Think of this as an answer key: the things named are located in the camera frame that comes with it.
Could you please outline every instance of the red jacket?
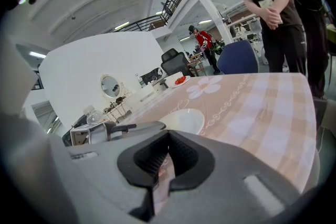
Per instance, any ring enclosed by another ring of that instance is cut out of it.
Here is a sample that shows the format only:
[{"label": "red jacket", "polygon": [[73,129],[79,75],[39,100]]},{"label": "red jacket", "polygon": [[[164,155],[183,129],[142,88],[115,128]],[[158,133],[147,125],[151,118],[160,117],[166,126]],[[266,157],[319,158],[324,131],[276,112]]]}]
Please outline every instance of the red jacket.
[{"label": "red jacket", "polygon": [[207,49],[210,49],[212,37],[206,31],[199,31],[196,35],[196,39],[200,46],[203,46],[205,40],[208,41]]}]

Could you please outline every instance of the white flower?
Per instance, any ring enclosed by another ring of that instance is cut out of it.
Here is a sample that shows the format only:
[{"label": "white flower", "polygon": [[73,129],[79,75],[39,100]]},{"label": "white flower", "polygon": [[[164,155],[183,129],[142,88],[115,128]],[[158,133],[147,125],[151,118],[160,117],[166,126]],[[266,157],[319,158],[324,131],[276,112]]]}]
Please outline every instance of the white flower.
[{"label": "white flower", "polygon": [[205,93],[213,93],[218,91],[221,88],[221,85],[216,84],[221,81],[222,76],[215,76],[209,80],[209,77],[201,78],[198,81],[198,85],[193,85],[187,89],[187,92],[190,92],[189,99],[195,99],[200,97],[203,92]]}]

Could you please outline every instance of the checkered tablecloth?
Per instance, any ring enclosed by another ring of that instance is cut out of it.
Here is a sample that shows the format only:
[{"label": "checkered tablecloth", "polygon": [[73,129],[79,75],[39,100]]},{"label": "checkered tablecloth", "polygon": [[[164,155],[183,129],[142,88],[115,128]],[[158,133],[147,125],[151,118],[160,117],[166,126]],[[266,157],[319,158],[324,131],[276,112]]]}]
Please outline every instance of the checkered tablecloth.
[{"label": "checkered tablecloth", "polygon": [[[316,147],[313,99],[303,75],[190,78],[186,84],[164,91],[127,122],[155,121],[184,108],[203,112],[200,135],[249,151],[303,191]],[[160,181],[171,178],[171,165],[169,159],[165,161]]]}]

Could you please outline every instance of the oval mirror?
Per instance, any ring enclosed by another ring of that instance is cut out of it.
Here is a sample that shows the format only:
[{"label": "oval mirror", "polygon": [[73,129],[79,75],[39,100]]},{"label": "oval mirror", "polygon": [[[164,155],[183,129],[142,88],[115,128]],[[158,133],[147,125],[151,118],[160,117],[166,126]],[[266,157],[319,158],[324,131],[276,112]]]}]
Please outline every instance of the oval mirror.
[{"label": "oval mirror", "polygon": [[101,80],[101,88],[108,97],[116,98],[120,93],[120,85],[113,77],[104,77]]}]

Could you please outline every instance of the black cap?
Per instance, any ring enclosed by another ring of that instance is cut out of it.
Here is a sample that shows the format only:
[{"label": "black cap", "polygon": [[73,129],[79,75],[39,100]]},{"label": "black cap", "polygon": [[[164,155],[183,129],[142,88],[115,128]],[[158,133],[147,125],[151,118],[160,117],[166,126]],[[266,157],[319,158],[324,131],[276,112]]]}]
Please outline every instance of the black cap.
[{"label": "black cap", "polygon": [[194,27],[193,25],[190,25],[190,26],[189,26],[189,31],[190,31],[190,32],[193,33],[193,32],[194,32],[194,29],[195,29],[195,27]]}]

